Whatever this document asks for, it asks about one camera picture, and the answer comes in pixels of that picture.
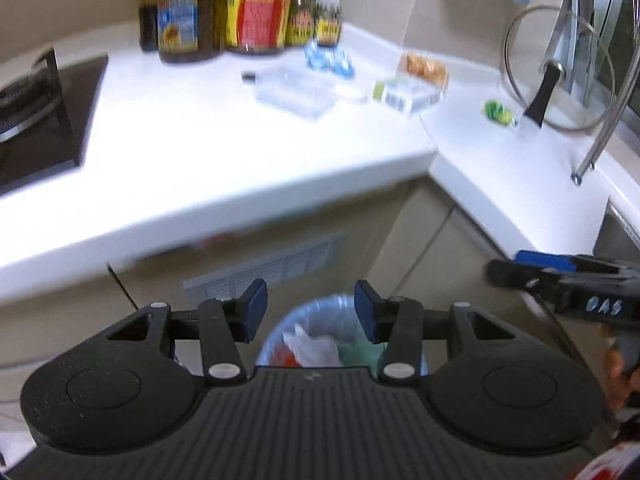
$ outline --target ribbed black surface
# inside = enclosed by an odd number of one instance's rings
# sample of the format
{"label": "ribbed black surface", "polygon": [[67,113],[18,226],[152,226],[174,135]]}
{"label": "ribbed black surface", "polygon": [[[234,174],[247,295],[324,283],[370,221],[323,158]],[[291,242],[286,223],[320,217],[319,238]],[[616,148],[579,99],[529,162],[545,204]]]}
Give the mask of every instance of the ribbed black surface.
{"label": "ribbed black surface", "polygon": [[443,430],[412,390],[359,368],[262,368],[210,391],[176,433],[132,452],[76,456],[41,447],[11,480],[566,480],[591,459],[576,448],[518,458]]}

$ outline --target white countertop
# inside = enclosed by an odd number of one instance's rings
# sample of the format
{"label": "white countertop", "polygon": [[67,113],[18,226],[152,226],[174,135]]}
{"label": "white countertop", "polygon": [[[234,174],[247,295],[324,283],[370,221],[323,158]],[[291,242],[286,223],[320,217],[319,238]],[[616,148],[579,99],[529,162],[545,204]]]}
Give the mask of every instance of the white countertop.
{"label": "white countertop", "polygon": [[[354,28],[355,84],[389,76],[398,48]],[[430,174],[506,254],[589,253],[612,197],[640,226],[640,189],[604,155],[575,187],[585,136],[523,136],[481,115],[488,98],[522,109],[496,71],[447,60],[446,99],[422,117],[338,103],[317,122],[257,103],[241,72],[302,66],[224,54],[165,66],[137,46],[137,25],[56,44],[60,65],[110,62],[82,168],[0,197],[0,300],[81,280],[120,263],[289,212]],[[33,52],[0,65],[0,85]]]}

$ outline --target black glass cooktop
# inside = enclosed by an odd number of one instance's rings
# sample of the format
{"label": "black glass cooktop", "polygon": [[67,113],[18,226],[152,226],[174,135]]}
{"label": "black glass cooktop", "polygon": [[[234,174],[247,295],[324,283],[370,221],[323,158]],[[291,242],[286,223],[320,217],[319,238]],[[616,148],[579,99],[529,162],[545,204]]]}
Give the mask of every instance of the black glass cooktop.
{"label": "black glass cooktop", "polygon": [[82,164],[107,56],[58,70],[53,49],[0,90],[0,194]]}

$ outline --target trash bag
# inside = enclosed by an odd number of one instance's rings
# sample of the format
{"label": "trash bag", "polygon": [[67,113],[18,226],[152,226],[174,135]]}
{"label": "trash bag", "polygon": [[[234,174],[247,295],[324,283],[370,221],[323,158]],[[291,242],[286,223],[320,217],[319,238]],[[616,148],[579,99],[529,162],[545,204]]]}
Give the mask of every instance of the trash bag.
{"label": "trash bag", "polygon": [[[361,343],[367,340],[353,306],[353,296],[334,294],[309,301],[289,312],[265,340],[255,362],[256,366],[282,366],[282,355],[288,355],[285,332],[294,333],[300,325],[311,337],[331,336],[338,344]],[[427,375],[427,363],[422,357],[420,375]]]}

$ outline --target white vent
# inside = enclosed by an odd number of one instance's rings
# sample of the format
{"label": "white vent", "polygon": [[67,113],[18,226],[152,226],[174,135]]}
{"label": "white vent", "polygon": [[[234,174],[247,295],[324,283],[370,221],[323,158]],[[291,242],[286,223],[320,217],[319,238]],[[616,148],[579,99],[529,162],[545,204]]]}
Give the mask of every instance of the white vent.
{"label": "white vent", "polygon": [[268,286],[291,282],[329,266],[336,258],[345,235],[337,233],[266,254],[235,267],[187,280],[184,290],[194,305],[214,298],[237,298],[255,278]]}

